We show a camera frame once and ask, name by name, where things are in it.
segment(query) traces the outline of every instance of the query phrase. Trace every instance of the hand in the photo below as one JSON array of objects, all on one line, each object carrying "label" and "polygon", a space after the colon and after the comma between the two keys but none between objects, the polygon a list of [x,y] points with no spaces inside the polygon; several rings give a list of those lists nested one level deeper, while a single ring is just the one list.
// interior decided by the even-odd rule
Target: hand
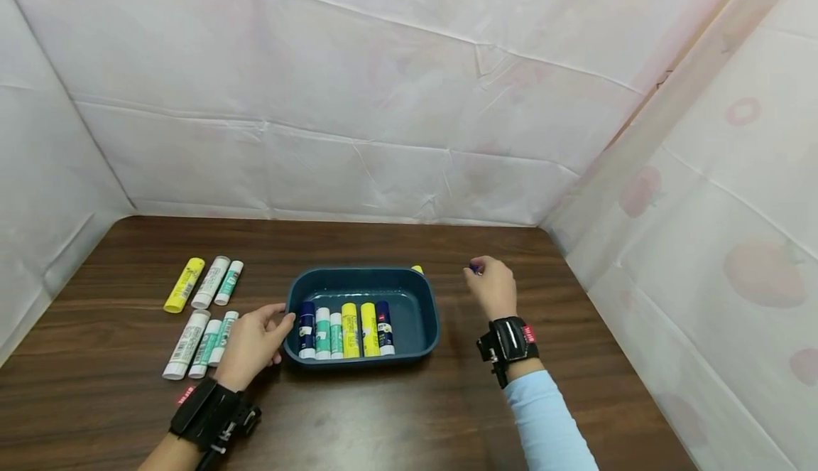
[{"label": "hand", "polygon": [[473,258],[471,264],[480,267],[483,276],[471,269],[463,269],[463,276],[489,320],[517,316],[517,283],[511,269],[491,256]]},{"label": "hand", "polygon": [[262,369],[281,362],[278,348],[293,329],[295,313],[288,313],[278,327],[276,313],[284,313],[284,304],[268,304],[236,320],[214,375],[217,383],[243,391]]}]

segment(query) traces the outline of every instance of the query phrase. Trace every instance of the light blue sleeve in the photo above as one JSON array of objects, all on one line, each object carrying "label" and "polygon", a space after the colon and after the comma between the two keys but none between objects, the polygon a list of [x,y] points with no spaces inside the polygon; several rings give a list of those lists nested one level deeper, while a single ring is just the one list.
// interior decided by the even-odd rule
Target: light blue sleeve
[{"label": "light blue sleeve", "polygon": [[547,371],[523,375],[506,389],[529,471],[598,471],[577,422]]}]

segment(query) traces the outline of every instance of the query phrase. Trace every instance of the dark blue tray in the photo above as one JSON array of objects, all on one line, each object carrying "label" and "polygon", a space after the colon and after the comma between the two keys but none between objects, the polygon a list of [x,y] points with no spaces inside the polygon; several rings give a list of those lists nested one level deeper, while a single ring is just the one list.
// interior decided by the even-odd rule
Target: dark blue tray
[{"label": "dark blue tray", "polygon": [[432,285],[411,269],[332,268],[306,271],[293,282],[287,297],[287,313],[298,314],[301,303],[312,301],[316,308],[340,313],[341,305],[386,301],[392,319],[395,345],[393,356],[357,359],[302,359],[298,357],[298,321],[284,342],[284,351],[294,362],[311,369],[377,367],[377,365],[415,362],[429,354],[440,341],[440,319]]}]

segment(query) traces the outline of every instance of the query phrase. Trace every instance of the left hand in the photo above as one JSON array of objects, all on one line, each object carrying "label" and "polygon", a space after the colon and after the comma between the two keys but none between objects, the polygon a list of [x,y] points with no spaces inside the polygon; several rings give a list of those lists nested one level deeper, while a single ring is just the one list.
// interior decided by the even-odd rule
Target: left hand
[{"label": "left hand", "polygon": [[236,320],[214,375],[217,383],[243,391],[262,369],[281,362],[278,348],[293,329],[295,313],[288,313],[278,326],[276,313],[284,313],[284,304],[268,304]]}]

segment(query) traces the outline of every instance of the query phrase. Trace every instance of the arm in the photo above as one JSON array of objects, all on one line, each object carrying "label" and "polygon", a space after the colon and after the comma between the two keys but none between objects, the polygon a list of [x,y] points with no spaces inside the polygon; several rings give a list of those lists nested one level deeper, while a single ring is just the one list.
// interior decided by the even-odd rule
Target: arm
[{"label": "arm", "polygon": [[506,400],[520,431],[528,469],[597,471],[594,456],[542,362],[513,363],[508,374]]},{"label": "arm", "polygon": [[[284,304],[265,305],[233,324],[230,340],[227,340],[227,348],[214,375],[217,383],[232,391],[243,391],[262,369],[281,362],[278,348],[295,322],[295,314],[291,313],[276,326],[273,316],[282,311]],[[193,443],[169,433],[138,471],[194,471],[201,458],[202,454]]]},{"label": "arm", "polygon": [[[463,274],[489,320],[517,316],[513,273],[490,256],[474,258]],[[531,471],[597,471],[591,451],[565,406],[560,390],[539,359],[512,363],[506,400],[515,416]]]}]

